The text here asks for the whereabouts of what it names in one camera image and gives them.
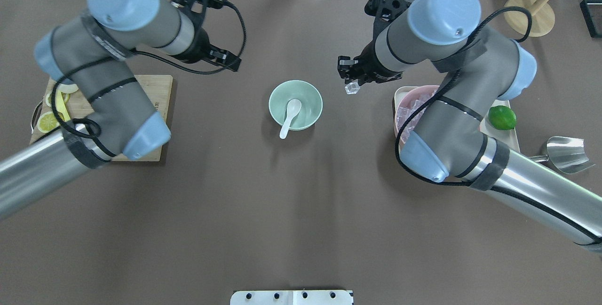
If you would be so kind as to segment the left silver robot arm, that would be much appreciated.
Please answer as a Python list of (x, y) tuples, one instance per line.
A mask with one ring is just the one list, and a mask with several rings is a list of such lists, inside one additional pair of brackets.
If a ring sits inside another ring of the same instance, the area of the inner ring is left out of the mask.
[(214, 73), (238, 71), (241, 58), (211, 45), (202, 28), (208, 8), (228, 0), (87, 0), (82, 13), (41, 39), (34, 50), (39, 67), (55, 84), (75, 84), (93, 108), (84, 118), (63, 121), (28, 148), (1, 162), (1, 218), (6, 219), (117, 155), (132, 161), (161, 148), (171, 138), (126, 64), (140, 45), (174, 61), (144, 52), (178, 69), (206, 61)]

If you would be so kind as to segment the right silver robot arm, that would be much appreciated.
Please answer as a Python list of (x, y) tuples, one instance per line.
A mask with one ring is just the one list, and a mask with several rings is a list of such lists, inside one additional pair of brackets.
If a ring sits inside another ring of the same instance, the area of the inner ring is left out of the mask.
[(600, 196), (480, 131), (494, 101), (518, 97), (536, 74), (521, 41), (488, 26), (500, 11), (482, 19), (479, 0), (369, 0), (364, 11), (375, 18), (372, 41), (359, 56), (338, 58), (347, 89), (399, 80), (424, 60), (445, 74), (419, 107), (408, 139), (396, 140), (398, 163), (431, 184), (456, 177), (457, 186), (484, 192), (600, 254)]

